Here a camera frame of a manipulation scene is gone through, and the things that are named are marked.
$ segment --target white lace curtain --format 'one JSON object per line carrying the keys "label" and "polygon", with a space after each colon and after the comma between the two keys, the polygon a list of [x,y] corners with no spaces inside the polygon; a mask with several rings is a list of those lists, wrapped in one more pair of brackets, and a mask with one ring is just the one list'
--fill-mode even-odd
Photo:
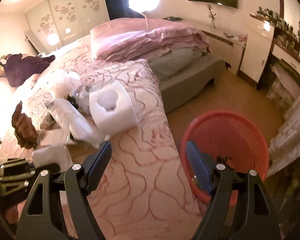
{"label": "white lace curtain", "polygon": [[300,157],[300,96],[284,116],[286,122],[269,148],[273,165],[268,176],[275,174]]}

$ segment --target dark purple clothing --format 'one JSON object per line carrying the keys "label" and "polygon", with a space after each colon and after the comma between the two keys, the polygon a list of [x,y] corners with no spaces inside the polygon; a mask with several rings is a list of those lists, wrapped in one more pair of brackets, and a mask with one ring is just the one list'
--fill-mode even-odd
{"label": "dark purple clothing", "polygon": [[22,58],[22,54],[11,55],[4,66],[9,85],[21,86],[33,74],[41,74],[55,59],[54,55],[45,58],[38,56]]}

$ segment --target gray floral decoration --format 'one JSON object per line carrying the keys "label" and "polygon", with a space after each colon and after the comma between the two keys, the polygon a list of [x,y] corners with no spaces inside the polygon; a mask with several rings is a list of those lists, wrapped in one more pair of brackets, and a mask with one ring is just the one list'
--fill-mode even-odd
{"label": "gray floral decoration", "polygon": [[[59,12],[60,14],[68,15],[68,16],[66,17],[66,19],[68,19],[69,22],[72,23],[72,22],[75,22],[77,18],[76,18],[76,15],[75,15],[74,6],[71,6],[71,7],[69,8],[70,5],[72,5],[71,2],[68,3],[67,6],[62,6],[62,7],[60,7],[60,6],[56,5],[53,9],[54,9],[56,12]],[[59,21],[62,21],[62,20],[63,20],[63,17],[60,16],[60,17],[59,17]]]}
{"label": "gray floral decoration", "polygon": [[40,33],[41,31],[43,31],[46,35],[53,33],[50,28],[54,25],[54,23],[49,22],[50,19],[50,14],[47,14],[45,17],[41,18],[40,29],[38,30],[38,33]]}
{"label": "gray floral decoration", "polygon": [[91,4],[91,5],[90,5],[90,8],[91,8],[94,12],[98,12],[98,11],[101,10],[101,9],[100,9],[100,5],[99,5],[100,0],[81,0],[81,1],[84,1],[85,3]]}

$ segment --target patterned bed sheet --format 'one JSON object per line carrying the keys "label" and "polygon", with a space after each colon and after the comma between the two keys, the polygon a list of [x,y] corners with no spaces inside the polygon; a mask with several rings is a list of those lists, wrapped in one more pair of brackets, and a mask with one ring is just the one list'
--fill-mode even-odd
{"label": "patterned bed sheet", "polygon": [[[201,217],[184,174],[164,112],[158,81],[144,60],[109,63],[92,60],[90,36],[74,42],[74,49],[54,61],[37,80],[57,69],[77,72],[81,79],[100,88],[118,80],[129,93],[139,125],[110,139],[113,154],[89,204],[107,240],[190,239]],[[39,120],[44,102],[51,100],[39,89],[28,105]],[[32,150],[21,149],[10,127],[0,146],[0,157],[31,159]],[[80,154],[74,162],[82,162]],[[76,236],[68,207],[66,225]]]}

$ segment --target flower vase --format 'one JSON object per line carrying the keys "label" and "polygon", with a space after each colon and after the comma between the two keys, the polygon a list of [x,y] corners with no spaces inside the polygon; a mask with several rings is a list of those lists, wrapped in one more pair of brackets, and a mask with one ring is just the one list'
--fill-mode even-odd
{"label": "flower vase", "polygon": [[214,28],[214,29],[216,28],[216,25],[214,23],[214,19],[212,19],[212,18],[211,18],[211,27]]}

